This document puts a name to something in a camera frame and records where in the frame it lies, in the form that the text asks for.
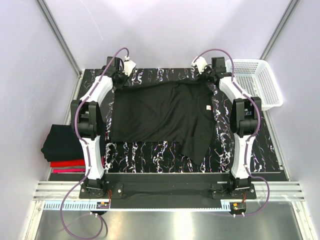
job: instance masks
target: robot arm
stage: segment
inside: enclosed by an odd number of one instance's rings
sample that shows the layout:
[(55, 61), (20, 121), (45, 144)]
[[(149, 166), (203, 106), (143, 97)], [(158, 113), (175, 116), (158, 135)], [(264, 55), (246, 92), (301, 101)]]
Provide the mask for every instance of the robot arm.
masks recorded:
[[(111, 57), (107, 58), (107, 65), (111, 59)], [(120, 62), (121, 59), (116, 57), (104, 76), (97, 76), (88, 92), (80, 100), (73, 100), (70, 106), (71, 126), (75, 130), (74, 121), (77, 108), (81, 102), (85, 101), (77, 118), (77, 128), (81, 138), (84, 140), (80, 140), (80, 143), (84, 155), (85, 174), (88, 174), (90, 170), (87, 179), (84, 181), (84, 187), (87, 190), (95, 190), (98, 193), (99, 191), (103, 193), (106, 191), (104, 189), (106, 187), (105, 171), (102, 165), (99, 145), (100, 137), (104, 138), (104, 135), (101, 136), (101, 134), (105, 132), (100, 105), (113, 86), (118, 87), (125, 84), (136, 67), (133, 61), (126, 58), (123, 63), (123, 69), (120, 70)]]
[(232, 82), (231, 73), (227, 72), (225, 67), (224, 57), (212, 58), (211, 67), (203, 57), (199, 57), (192, 66), (198, 68), (201, 80), (214, 83), (232, 102), (230, 129), (234, 134), (235, 150), (227, 187), (229, 194), (239, 195), (239, 191), (243, 192), (251, 187), (251, 178), (246, 170), (247, 168), (250, 171), (251, 154), (247, 154), (245, 160), (245, 150), (247, 145), (248, 153), (252, 152), (255, 137), (251, 135), (258, 126), (257, 112), (246, 96), (255, 102), (259, 110), (261, 99), (248, 94), (235, 79)]

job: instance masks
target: white wall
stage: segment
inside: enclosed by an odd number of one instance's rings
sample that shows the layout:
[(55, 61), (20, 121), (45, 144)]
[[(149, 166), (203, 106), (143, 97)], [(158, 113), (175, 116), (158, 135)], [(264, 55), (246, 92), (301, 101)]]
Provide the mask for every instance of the white wall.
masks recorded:
[(36, 1), (0, 2), (0, 235), (23, 230), (37, 183), (49, 165), (40, 149), (62, 124), (76, 75)]
[(292, 180), (298, 180), (320, 236), (320, 1), (303, 0), (267, 61), (284, 103), (271, 118)]
[(139, 68), (189, 67), (209, 48), (259, 58), (289, 1), (46, 0), (82, 69), (120, 47)]

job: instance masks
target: plastic basket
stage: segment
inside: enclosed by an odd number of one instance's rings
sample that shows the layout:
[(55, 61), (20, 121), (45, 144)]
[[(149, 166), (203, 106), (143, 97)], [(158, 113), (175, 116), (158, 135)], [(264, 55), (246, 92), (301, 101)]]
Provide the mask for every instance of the plastic basket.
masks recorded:
[[(234, 59), (234, 76), (238, 84), (253, 97), (260, 97), (262, 111), (281, 106), (282, 99), (276, 78), (264, 60)], [(227, 72), (231, 72), (231, 61), (225, 62)]]

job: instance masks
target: white connector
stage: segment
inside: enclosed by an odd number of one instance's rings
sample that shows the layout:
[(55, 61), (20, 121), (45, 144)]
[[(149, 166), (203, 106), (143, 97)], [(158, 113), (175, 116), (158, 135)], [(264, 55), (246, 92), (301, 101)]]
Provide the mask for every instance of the white connector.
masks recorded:
[(191, 66), (197, 67), (199, 73), (202, 74), (205, 70), (205, 67), (208, 65), (207, 61), (202, 56), (200, 56), (196, 61), (195, 61), (195, 59), (192, 61)]
[(132, 71), (137, 66), (137, 64), (135, 62), (131, 61), (131, 60), (125, 60), (123, 64), (124, 64), (123, 72), (127, 76), (130, 76)]

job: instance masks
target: black marble surface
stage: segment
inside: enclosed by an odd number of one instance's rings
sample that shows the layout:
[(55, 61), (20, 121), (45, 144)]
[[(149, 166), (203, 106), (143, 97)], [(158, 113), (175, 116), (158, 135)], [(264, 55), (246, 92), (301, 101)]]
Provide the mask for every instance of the black marble surface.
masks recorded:
[[(86, 69), (79, 89), (81, 98), (95, 81), (97, 70)], [(140, 85), (147, 82), (159, 83), (177, 81), (184, 78), (194, 80), (193, 68), (140, 68), (135, 69), (126, 85)], [(235, 142), (229, 127), (232, 104), (227, 96), (211, 84), (216, 137), (201, 165), (194, 164), (188, 157), (176, 154), (174, 142), (134, 142), (113, 143), (109, 141), (114, 90), (108, 92), (100, 106), (103, 120), (107, 123), (106, 164), (109, 173), (224, 173), (232, 167)], [(265, 118), (254, 141), (250, 169), (252, 172), (279, 172), (277, 156), (270, 138)]]

